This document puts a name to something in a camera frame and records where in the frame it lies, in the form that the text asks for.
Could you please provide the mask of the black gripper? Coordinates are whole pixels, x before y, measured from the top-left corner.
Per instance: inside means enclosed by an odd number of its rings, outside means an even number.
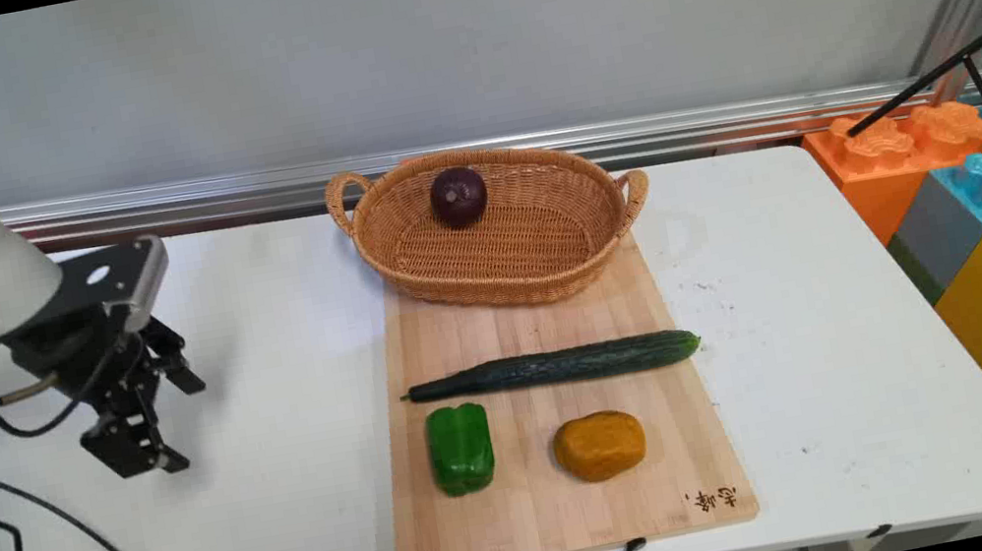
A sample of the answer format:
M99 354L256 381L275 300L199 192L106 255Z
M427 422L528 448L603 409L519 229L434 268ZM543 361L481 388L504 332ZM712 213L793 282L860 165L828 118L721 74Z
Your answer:
M182 336L155 317L131 333L130 316L121 308L22 328L9 339L12 360L36 378L55 377L54 390L69 398L43 428L59 426L88 403L98 417L80 444L115 474L180 472L190 461L164 443L156 392L163 379L187 396L207 383L190 368Z

